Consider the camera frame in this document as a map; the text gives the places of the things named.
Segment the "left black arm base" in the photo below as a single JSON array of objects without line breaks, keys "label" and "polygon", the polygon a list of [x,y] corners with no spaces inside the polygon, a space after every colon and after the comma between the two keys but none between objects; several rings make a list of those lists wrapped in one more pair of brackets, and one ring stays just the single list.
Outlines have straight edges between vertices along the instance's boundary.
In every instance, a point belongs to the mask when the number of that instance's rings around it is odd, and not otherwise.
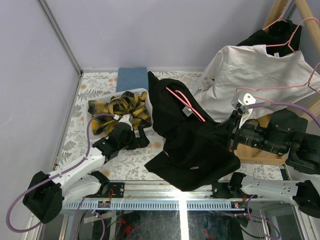
[{"label": "left black arm base", "polygon": [[125,183],[124,182],[110,182],[103,187],[100,194],[101,198],[120,199],[124,197]]}]

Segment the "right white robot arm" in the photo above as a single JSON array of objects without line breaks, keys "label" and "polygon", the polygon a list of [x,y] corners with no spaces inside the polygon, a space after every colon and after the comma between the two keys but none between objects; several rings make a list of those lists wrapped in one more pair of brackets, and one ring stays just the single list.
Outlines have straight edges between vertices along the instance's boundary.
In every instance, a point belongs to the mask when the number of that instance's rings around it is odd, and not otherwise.
[{"label": "right white robot arm", "polygon": [[286,165],[305,174],[308,179],[289,182],[263,180],[241,172],[234,172],[229,183],[213,183],[213,198],[263,196],[283,201],[314,218],[320,217],[320,137],[306,132],[308,121],[288,109],[271,114],[266,127],[256,119],[240,124],[243,113],[234,110],[228,119],[229,150],[242,144],[273,154],[287,155]]}]

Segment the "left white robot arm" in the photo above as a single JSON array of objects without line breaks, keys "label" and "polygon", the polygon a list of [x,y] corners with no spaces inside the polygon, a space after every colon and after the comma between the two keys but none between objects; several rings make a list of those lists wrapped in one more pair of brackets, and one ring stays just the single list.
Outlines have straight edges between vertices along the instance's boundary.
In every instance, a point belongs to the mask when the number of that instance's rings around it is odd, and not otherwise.
[{"label": "left white robot arm", "polygon": [[149,145],[144,128],[136,131],[120,122],[107,137],[94,142],[87,156],[45,174],[36,173],[22,203],[43,224],[51,222],[68,204],[87,196],[105,197],[109,179],[98,168],[118,156],[122,150],[135,150]]}]

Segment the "white shirt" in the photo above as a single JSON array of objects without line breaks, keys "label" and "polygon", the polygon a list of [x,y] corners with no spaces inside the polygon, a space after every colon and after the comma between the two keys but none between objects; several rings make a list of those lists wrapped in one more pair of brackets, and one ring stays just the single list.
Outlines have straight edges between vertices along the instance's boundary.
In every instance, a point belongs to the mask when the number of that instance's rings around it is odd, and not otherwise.
[{"label": "white shirt", "polygon": [[265,45],[225,46],[193,87],[194,98],[215,122],[222,123],[234,110],[231,101],[236,88],[251,85],[271,70],[304,62],[300,50],[279,57],[267,54]]}]

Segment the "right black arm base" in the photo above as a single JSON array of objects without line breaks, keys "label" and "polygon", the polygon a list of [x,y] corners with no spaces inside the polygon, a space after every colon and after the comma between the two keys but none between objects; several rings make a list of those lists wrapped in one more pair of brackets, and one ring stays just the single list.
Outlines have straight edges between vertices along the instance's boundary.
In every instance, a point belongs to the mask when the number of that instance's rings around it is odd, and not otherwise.
[{"label": "right black arm base", "polygon": [[242,181],[245,174],[241,172],[234,172],[229,182],[213,182],[212,195],[210,197],[215,199],[235,199],[243,198],[246,194],[241,190]]}]

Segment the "pink wire hanger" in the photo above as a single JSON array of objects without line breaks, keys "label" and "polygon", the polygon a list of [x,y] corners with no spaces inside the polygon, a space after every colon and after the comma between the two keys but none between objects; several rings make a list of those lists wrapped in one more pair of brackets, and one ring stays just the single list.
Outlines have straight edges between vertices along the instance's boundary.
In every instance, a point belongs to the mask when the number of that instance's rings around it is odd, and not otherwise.
[{"label": "pink wire hanger", "polygon": [[248,92],[260,100],[295,103],[320,92],[320,73],[306,62],[289,63],[235,91]]}]

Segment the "yellow plaid shirt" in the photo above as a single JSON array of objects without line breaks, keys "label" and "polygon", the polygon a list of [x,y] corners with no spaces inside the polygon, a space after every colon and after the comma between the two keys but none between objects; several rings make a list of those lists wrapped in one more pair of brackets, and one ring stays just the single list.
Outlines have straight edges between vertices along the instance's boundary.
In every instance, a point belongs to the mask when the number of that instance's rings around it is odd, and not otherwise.
[{"label": "yellow plaid shirt", "polygon": [[109,101],[89,100],[87,111],[92,117],[97,116],[91,122],[93,135],[108,136],[124,115],[131,116],[130,122],[135,131],[138,127],[151,127],[151,114],[146,106],[147,96],[146,91],[141,94],[125,91],[120,96],[111,97]]}]

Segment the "pink hanger front black shirt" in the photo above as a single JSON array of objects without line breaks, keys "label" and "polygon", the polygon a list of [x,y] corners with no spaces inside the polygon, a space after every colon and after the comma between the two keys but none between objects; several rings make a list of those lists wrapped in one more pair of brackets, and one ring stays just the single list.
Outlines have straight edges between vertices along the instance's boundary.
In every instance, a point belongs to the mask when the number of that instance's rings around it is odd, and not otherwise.
[{"label": "pink hanger front black shirt", "polygon": [[178,99],[183,105],[184,108],[182,112],[187,116],[190,117],[194,115],[197,117],[201,122],[205,122],[205,118],[192,106],[189,99],[185,96],[183,92],[180,90],[171,90],[169,87],[166,87],[166,90],[169,91],[176,99]]}]

